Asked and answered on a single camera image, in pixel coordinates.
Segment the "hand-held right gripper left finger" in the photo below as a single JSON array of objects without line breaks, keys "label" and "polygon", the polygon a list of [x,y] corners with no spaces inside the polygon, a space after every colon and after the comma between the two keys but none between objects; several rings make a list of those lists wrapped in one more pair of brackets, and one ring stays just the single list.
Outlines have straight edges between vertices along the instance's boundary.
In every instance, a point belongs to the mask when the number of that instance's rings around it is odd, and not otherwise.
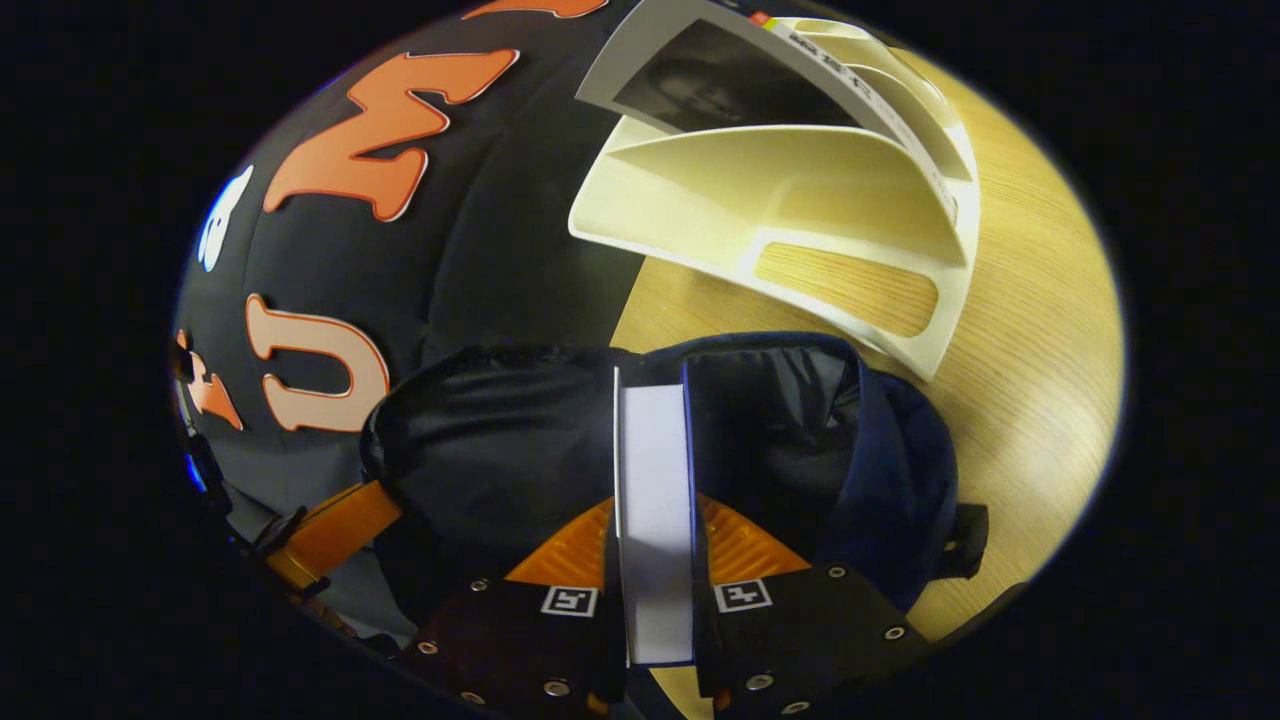
[{"label": "hand-held right gripper left finger", "polygon": [[506,575],[458,585],[397,661],[507,719],[607,717],[628,680],[614,501],[580,514]]}]

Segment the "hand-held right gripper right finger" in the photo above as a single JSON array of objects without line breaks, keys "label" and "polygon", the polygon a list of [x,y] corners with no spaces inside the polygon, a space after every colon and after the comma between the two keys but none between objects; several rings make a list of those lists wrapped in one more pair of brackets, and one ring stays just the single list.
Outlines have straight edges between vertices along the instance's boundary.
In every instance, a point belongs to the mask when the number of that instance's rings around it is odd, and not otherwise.
[{"label": "hand-held right gripper right finger", "polygon": [[932,643],[868,579],[699,496],[694,662],[712,719],[832,719]]}]

